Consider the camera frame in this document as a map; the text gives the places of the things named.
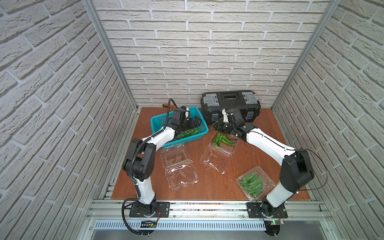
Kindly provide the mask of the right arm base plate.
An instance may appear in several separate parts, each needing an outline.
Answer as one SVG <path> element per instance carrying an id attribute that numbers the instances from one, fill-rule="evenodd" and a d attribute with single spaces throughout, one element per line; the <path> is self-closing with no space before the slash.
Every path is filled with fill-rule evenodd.
<path id="1" fill-rule="evenodd" d="M 284 204 L 274 208 L 268 202 L 247 202 L 246 207 L 250 219 L 288 218 Z"/>

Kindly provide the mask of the teal plastic basket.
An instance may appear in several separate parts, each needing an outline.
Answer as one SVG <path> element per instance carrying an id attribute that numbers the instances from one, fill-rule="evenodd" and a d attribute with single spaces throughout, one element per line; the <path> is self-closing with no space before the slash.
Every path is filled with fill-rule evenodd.
<path id="1" fill-rule="evenodd" d="M 170 148 L 201 139 L 208 126 L 197 107 L 175 108 L 174 111 L 151 118 L 153 140 L 159 148 Z"/>

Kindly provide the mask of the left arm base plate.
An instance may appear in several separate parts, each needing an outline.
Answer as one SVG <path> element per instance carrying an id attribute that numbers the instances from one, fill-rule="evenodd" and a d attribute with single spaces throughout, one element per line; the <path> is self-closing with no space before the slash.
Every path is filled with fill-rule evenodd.
<path id="1" fill-rule="evenodd" d="M 149 205 L 144 205 L 140 203 L 139 201 L 135 201 L 131 205 L 129 217 L 130 218 L 157 218 L 158 217 L 158 212 L 157 210 L 160 211 L 160 218 L 168 218 L 169 217 L 169 212 L 170 212 L 170 202 L 156 202 L 151 203 Z"/>

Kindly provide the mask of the clear clamshell container with peppers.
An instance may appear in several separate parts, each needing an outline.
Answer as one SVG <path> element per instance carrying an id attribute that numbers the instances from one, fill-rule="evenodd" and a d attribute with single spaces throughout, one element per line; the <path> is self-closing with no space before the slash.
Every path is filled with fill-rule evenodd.
<path id="1" fill-rule="evenodd" d="M 161 149 L 161 160 L 172 191 L 196 184 L 199 179 L 187 147 L 178 145 Z"/>

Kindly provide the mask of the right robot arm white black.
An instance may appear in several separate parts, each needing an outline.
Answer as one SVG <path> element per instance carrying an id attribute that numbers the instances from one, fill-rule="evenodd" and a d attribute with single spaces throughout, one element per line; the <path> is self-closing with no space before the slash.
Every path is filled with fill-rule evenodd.
<path id="1" fill-rule="evenodd" d="M 215 130 L 234 135 L 259 148 L 281 166 L 279 183 L 259 205 L 262 215 L 271 218 L 287 200 L 314 179 L 310 155 L 307 150 L 287 146 L 252 123 L 246 123 L 239 109 L 223 109 L 222 114 L 223 117 L 214 123 Z"/>

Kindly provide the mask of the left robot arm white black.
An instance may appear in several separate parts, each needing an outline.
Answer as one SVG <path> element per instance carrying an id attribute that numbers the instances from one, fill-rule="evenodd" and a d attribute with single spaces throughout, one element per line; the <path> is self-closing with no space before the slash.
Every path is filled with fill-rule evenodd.
<path id="1" fill-rule="evenodd" d="M 200 117 L 173 116 L 166 119 L 166 124 L 152 135 L 131 141 L 122 169 L 134 183 L 139 207 L 153 211 L 156 206 L 151 174 L 154 171 L 157 150 L 177 138 L 183 139 L 182 135 L 189 130 L 198 132 L 202 123 Z"/>

